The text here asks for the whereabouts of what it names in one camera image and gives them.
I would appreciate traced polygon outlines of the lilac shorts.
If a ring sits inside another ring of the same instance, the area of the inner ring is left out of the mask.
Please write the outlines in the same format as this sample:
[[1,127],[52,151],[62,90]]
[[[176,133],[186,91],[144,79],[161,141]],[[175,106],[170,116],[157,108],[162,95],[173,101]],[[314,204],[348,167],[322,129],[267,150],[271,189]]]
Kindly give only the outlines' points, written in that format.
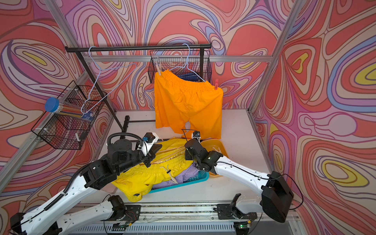
[[175,181],[169,180],[169,181],[165,181],[165,182],[156,184],[152,187],[152,190],[168,187],[168,186],[171,186],[171,185],[182,184],[184,182],[187,182],[188,179],[197,176],[200,171],[202,171],[202,170],[197,169],[192,164],[187,169],[182,171],[179,175],[175,176],[174,177]]

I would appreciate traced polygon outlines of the yellow shorts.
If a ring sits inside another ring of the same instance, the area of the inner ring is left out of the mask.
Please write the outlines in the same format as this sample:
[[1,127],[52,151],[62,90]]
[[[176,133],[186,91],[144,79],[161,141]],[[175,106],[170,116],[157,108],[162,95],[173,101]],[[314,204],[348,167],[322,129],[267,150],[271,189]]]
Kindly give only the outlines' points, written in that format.
[[[185,139],[171,139],[162,142],[162,148],[159,152],[185,147],[185,143]],[[192,160],[185,160],[185,153],[170,161],[152,164],[150,167],[139,164],[125,173],[121,173],[112,184],[125,194],[128,201],[135,203],[142,200],[143,196],[147,195],[154,185],[169,180],[175,181],[174,177],[192,164]]]

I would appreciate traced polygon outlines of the orange shorts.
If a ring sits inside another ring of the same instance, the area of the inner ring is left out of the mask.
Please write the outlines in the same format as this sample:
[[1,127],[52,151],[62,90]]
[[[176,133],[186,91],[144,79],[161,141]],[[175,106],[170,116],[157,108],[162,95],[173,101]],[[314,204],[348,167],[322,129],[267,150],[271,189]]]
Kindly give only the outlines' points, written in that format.
[[203,139],[221,139],[221,88],[207,81],[186,81],[165,70],[155,74],[154,95],[156,128],[170,127],[174,133],[182,134],[189,123],[189,136],[196,130]]

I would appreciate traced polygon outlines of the light blue wire hanger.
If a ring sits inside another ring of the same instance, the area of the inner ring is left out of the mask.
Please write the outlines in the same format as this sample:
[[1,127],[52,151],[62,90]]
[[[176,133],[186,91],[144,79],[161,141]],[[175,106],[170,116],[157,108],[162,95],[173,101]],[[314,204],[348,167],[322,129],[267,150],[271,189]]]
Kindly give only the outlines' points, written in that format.
[[96,85],[98,85],[99,84],[99,79],[101,78],[101,74],[102,74],[102,72],[103,71],[113,71],[113,70],[119,70],[119,69],[127,69],[127,68],[129,68],[129,67],[132,67],[132,66],[134,66],[134,68],[133,68],[133,70],[132,70],[132,72],[137,68],[137,65],[136,65],[136,63],[131,63],[131,64],[129,64],[129,65],[127,65],[127,66],[118,66],[118,67],[113,67],[113,68],[109,68],[109,69],[103,69],[94,59],[93,59],[93,56],[92,56],[92,49],[94,49],[94,48],[96,48],[96,46],[91,46],[91,47],[89,47],[89,49],[88,49],[88,55],[89,55],[89,57],[90,57],[90,59],[92,60],[92,62],[94,63],[94,65],[95,65],[95,67],[98,69],[98,71],[99,71],[99,73],[98,73],[98,75],[97,75],[97,77],[96,77],[96,79],[95,79],[95,81],[93,82],[93,86],[92,86],[92,88],[90,89],[90,91],[89,91],[89,94],[88,94],[88,98],[84,101],[84,103],[83,103],[83,105],[81,106],[81,108],[80,108],[80,111],[81,111],[81,113],[82,113],[82,117],[83,116],[85,116],[85,115],[87,115],[88,113],[90,113],[97,105],[99,105],[102,101],[105,101],[106,99],[107,99],[107,97],[116,89],[116,88],[118,88],[123,82],[124,82],[124,80],[126,79],[126,78],[128,78],[129,77],[129,75],[127,75],[124,79],[122,79],[121,80],[121,82],[117,85],[117,86],[115,86],[109,93],[107,93],[103,98],[101,98],[97,103],[95,103],[90,109],[85,109],[85,105],[86,105],[86,103],[90,100],[90,98],[91,98],[91,93],[92,93],[92,91],[93,91],[93,89],[94,89],[94,87],[96,86]]

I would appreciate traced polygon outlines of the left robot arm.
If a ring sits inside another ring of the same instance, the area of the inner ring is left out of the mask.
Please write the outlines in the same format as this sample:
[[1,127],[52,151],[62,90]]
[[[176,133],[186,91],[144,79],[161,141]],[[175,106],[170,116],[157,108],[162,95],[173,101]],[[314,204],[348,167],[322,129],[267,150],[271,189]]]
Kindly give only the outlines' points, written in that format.
[[162,148],[159,137],[147,132],[144,137],[132,133],[115,133],[107,139],[107,154],[81,167],[73,174],[67,186],[38,208],[18,212],[10,219],[12,235],[66,235],[99,220],[125,217],[126,206],[119,196],[88,209],[69,213],[86,197],[115,181],[121,173],[143,163],[150,167],[156,153]]

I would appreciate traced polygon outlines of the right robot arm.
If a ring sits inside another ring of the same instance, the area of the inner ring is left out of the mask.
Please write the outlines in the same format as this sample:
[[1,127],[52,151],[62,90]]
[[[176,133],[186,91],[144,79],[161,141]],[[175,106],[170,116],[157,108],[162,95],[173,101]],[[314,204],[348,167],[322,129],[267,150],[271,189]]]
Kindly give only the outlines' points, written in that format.
[[197,169],[230,178],[247,186],[261,195],[259,204],[268,217],[280,223],[286,221],[289,211],[293,210],[291,204],[294,193],[284,178],[285,174],[276,171],[267,174],[249,169],[222,153],[207,151],[197,139],[186,142],[185,148],[185,159],[192,160]]

